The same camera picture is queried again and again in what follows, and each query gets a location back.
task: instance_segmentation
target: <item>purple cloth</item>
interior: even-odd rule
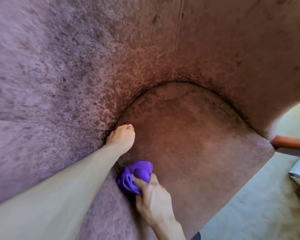
[[[117,179],[117,184],[123,191],[141,195],[141,189],[133,183],[132,174],[136,178],[142,179],[143,181],[149,183],[152,169],[153,166],[151,162],[138,161],[124,169],[124,172]]]

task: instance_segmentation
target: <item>beige carpet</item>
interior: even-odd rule
[[[276,134],[300,138],[300,104],[284,115]],[[203,227],[201,239],[300,240],[298,186],[287,176],[298,159],[275,153]]]

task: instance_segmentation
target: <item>mauve velvet upholstery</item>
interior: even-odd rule
[[[0,203],[100,148],[123,116],[137,139],[117,166],[151,161],[173,204],[193,205],[176,209],[190,238],[272,156],[262,137],[298,102],[300,0],[0,0]],[[188,191],[163,177],[185,160]],[[78,239],[147,234],[115,177]]]

